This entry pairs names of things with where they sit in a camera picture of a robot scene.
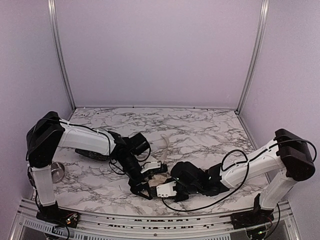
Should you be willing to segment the beige and black folding umbrella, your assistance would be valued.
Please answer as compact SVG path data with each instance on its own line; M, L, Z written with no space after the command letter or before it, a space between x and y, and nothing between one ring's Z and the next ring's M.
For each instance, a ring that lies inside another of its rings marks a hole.
M163 149L163 152L162 152L162 155L159 157L159 160L162 163L164 163L164 161L167 160L169 146L170 146L170 140L169 140L169 137L164 133L162 133L160 136L162 137L163 141L165 142L165 146L160 147L161 149ZM152 176L151 180L149 181L149 186L151 188L153 198L158 198L156 196L156 187L157 186L159 186L161 184L169 183L172 181L174 181L174 180L170 180L168 170L166 173L159 173L159 174L155 174L154 176Z

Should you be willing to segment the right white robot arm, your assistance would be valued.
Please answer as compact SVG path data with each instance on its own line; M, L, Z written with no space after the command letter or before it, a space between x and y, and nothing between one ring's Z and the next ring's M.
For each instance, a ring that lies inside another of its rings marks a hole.
M165 197L172 197L175 202L187 200L191 194L214 197L240 187L248 179L277 170L276 177L257 198L260 210L272 211L296 183L315 174L317 155L309 149L313 146L310 141L280 128L266 145L227 167L219 163L202 170L191 162L180 161L170 171L172 185Z

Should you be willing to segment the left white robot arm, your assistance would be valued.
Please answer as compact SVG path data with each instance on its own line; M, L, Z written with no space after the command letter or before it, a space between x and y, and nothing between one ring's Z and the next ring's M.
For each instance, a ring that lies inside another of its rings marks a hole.
M109 164L117 161L123 173L129 178L132 194L151 200L151 190L137 156L149 149L144 136L140 133L133 137L106 131L98 132L84 125L62 121L54 111L48 112L29 130L26 136L26 159L43 207L56 207L51 165L57 148L71 148L87 158L108 159Z

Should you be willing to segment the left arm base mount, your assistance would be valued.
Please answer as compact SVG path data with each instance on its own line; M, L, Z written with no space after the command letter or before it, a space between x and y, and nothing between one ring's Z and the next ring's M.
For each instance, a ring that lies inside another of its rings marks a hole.
M57 205L40 206L36 218L45 222L75 229L79 223L80 213L59 208Z

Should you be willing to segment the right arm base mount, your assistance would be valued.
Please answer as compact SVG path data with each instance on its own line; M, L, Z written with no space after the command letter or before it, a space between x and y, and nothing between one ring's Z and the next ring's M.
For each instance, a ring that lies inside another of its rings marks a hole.
M265 224L274 220L274 210L262 209L260 205L260 196L261 194L259 193L254 198L253 209L248 211L232 213L230 215L231 224L235 230Z

